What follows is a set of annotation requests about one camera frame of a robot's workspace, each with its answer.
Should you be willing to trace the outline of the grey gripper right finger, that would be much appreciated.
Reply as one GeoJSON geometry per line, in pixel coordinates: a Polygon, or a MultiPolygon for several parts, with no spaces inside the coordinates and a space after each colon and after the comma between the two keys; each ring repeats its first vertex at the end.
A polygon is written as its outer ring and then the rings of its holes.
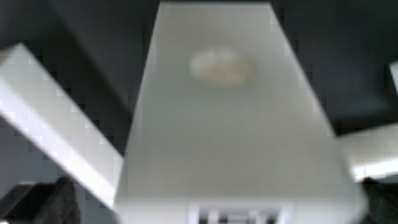
{"type": "Polygon", "coordinates": [[[358,224],[398,224],[398,183],[362,180],[367,196],[367,211],[358,224]]]}

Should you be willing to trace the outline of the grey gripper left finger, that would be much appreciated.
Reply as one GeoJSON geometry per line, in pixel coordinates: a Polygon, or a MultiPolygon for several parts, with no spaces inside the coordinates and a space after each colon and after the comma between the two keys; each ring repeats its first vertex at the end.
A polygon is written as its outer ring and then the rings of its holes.
{"type": "Polygon", "coordinates": [[[0,224],[81,224],[72,181],[19,183],[0,199],[0,224]]]}

